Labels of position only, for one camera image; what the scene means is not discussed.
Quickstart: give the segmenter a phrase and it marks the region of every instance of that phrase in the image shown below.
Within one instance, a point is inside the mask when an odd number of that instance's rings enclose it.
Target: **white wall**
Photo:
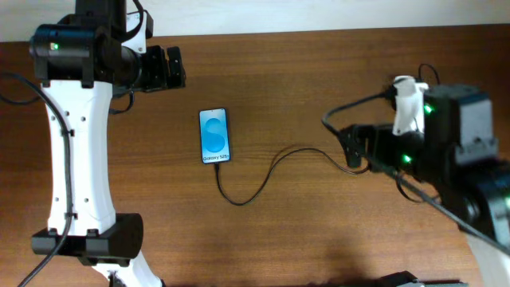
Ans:
[[[73,0],[0,0],[0,41],[26,41]],[[510,22],[510,0],[141,0],[155,36]],[[135,10],[129,2],[128,10]]]

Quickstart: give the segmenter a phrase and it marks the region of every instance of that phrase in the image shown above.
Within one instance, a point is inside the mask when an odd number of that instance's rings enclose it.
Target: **wire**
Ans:
[[[136,34],[140,31],[140,29],[142,29],[143,17],[144,17],[142,4],[140,4],[140,2],[138,0],[133,0],[133,3],[135,3],[136,9],[138,9],[138,13],[140,15],[140,22],[133,30],[126,32],[123,36],[121,36],[117,39],[121,43],[131,40],[132,38],[134,38],[136,36]]]
[[[127,112],[127,111],[129,111],[131,108],[133,108],[133,104],[135,104],[135,92],[130,91],[130,92],[129,92],[129,105],[127,106],[127,108],[125,108],[125,109],[123,109],[123,110],[118,110],[118,109],[110,108],[110,109],[108,110],[108,113],[109,113],[110,115],[118,115],[118,114],[121,114],[121,113]]]
[[[65,214],[65,226],[60,241],[51,249],[48,255],[37,265],[32,272],[30,272],[25,279],[19,284],[18,287],[26,286],[47,264],[48,262],[58,254],[58,251],[62,248],[65,243],[65,239],[68,236],[69,230],[71,229],[71,223],[73,221],[73,189],[71,186],[71,131],[69,131],[65,124],[64,117],[59,113],[55,104],[41,91],[39,87],[28,81],[21,75],[8,72],[0,72],[2,78],[13,78],[24,85],[31,88],[35,93],[46,103],[51,112],[55,115],[59,125],[62,129],[62,139],[64,140],[64,165],[65,165],[65,193],[66,193],[66,214]]]
[[[33,89],[32,86],[29,86],[29,88],[31,88],[33,91],[37,92],[37,90]],[[37,102],[38,100],[40,100],[41,98],[39,96],[35,96],[34,98],[30,99],[30,100],[20,100],[20,101],[16,101],[16,100],[11,100],[11,99],[8,99],[6,97],[4,97],[2,94],[0,94],[0,100],[6,104],[12,104],[12,105],[29,105],[29,104],[33,104],[35,102]]]
[[[337,112],[342,112],[343,110],[346,110],[348,108],[353,108],[353,107],[355,107],[357,105],[365,104],[366,102],[369,102],[371,100],[387,98],[388,97],[388,92],[389,91],[382,92],[380,94],[373,95],[373,96],[368,96],[368,97],[363,98],[361,100],[357,100],[356,102],[353,102],[353,103],[350,103],[350,104],[345,104],[345,105],[340,106],[338,108],[333,108],[331,111],[327,112],[322,117],[322,124],[324,125],[324,127],[326,127],[328,129],[328,131],[332,132],[333,134],[336,134],[337,133],[336,129],[329,123],[329,118],[331,116],[333,116]]]
[[[261,186],[259,187],[259,189],[257,190],[257,192],[255,192],[255,194],[248,200],[246,200],[245,202],[234,202],[232,199],[230,199],[226,193],[223,191],[223,187],[222,187],[222,184],[221,184],[221,180],[220,180],[220,164],[219,163],[215,163],[214,164],[214,172],[216,174],[216,184],[218,185],[218,189],[220,190],[220,194],[223,196],[224,199],[226,199],[227,202],[229,202],[230,204],[232,205],[235,205],[235,206],[245,206],[245,205],[248,205],[250,204],[251,202],[253,202],[253,200],[255,200],[262,192],[262,190],[264,190],[264,187],[265,185],[267,184],[267,182],[269,181],[269,178],[271,177],[271,175],[273,174],[275,168],[278,166],[279,163],[281,163],[282,160],[286,159],[287,157],[289,157],[290,155],[293,155],[293,154],[296,154],[298,152],[302,152],[302,151],[314,151],[314,152],[319,152],[320,154],[324,155],[326,157],[326,159],[328,159],[331,163],[333,163],[337,168],[339,168],[341,171],[345,172],[345,173],[348,173],[349,175],[361,175],[365,172],[368,171],[368,168],[369,167],[365,167],[364,169],[362,170],[359,170],[359,171],[351,171],[351,170],[348,170],[347,168],[345,167],[342,167],[341,165],[339,165],[334,159],[331,158],[331,156],[329,156],[326,152],[324,151],[321,151],[320,149],[318,148],[314,148],[314,147],[304,147],[304,148],[299,148],[299,149],[296,149],[294,151],[290,151],[289,153],[281,156],[270,168],[269,168],[269,172],[268,174],[265,176],[265,179],[264,181],[262,182]]]
[[[416,199],[412,199],[411,197],[409,197],[409,195],[407,195],[407,193],[402,189],[402,184],[400,183],[400,179],[402,179],[402,173],[399,173],[397,178],[395,179],[395,183],[397,184],[397,190],[398,192],[400,192],[400,194],[407,200],[409,200],[410,202],[414,202],[414,203],[417,203],[417,204],[421,204],[421,203],[424,203],[424,201],[420,201],[420,200],[416,200]]]
[[[423,77],[422,77],[422,71],[423,71],[423,68],[424,67],[427,67],[429,69],[432,70],[434,76],[436,77],[436,84],[437,85],[440,85],[441,84],[441,79],[439,78],[439,73],[437,72],[436,68],[434,68],[434,66],[432,66],[431,64],[421,64],[419,67],[418,67],[418,79],[420,79],[421,81],[423,81]]]

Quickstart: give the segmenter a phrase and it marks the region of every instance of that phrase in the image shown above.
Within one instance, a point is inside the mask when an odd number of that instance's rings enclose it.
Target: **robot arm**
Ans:
[[[143,10],[135,2],[139,11]],[[126,32],[126,26],[134,28]],[[149,13],[126,15],[125,0],[77,0],[75,14],[58,25],[40,26],[30,46],[42,90],[65,118],[71,135],[73,220],[58,255],[78,258],[102,273],[111,285],[164,285],[140,251],[141,216],[117,214],[108,184],[111,100],[127,92],[185,86],[179,48],[169,48],[167,60],[162,47],[146,47],[145,40],[151,35]],[[32,237],[36,254],[49,254],[62,238],[67,212],[63,135],[50,109],[48,117],[53,201],[48,227]]]
[[[488,95],[465,85],[426,90],[404,77],[372,98],[393,96],[394,124],[352,125],[337,132],[323,119],[342,144],[347,165],[359,167],[365,157],[372,172],[410,187],[466,233],[485,285],[510,286],[510,163],[497,157]],[[402,179],[403,174],[432,184],[441,204]]]

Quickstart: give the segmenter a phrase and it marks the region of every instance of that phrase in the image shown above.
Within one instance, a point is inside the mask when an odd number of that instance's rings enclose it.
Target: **wooden table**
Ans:
[[[416,75],[427,62],[443,82],[491,94],[501,154],[510,157],[510,26],[162,37],[149,44],[181,48],[187,87],[140,93],[129,113],[110,117],[109,177],[116,211],[143,216],[145,258],[168,285],[306,285],[409,270],[422,280],[482,286],[453,223],[407,202],[388,178],[345,175],[317,154],[282,163],[252,205],[229,205],[213,167],[200,160],[197,117],[202,109],[228,108],[233,160],[223,165],[222,179],[229,195],[242,200],[284,147],[322,148],[344,163],[320,117],[381,91],[393,76]],[[27,44],[1,44],[0,55],[2,69],[35,80]],[[434,82],[431,74],[427,80]],[[10,81],[0,88],[15,99],[33,95]],[[379,101],[345,112],[335,124],[392,117]],[[0,131],[0,278],[11,286],[41,260],[30,236],[49,216],[43,105],[0,104]],[[107,282],[77,259],[58,257],[32,285]]]

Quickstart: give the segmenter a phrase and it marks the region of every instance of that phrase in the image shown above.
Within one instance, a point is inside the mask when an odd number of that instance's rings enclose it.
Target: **phone screen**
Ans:
[[[200,137],[202,141],[202,162],[220,163],[230,160],[229,131],[226,110],[218,108],[201,111]]]

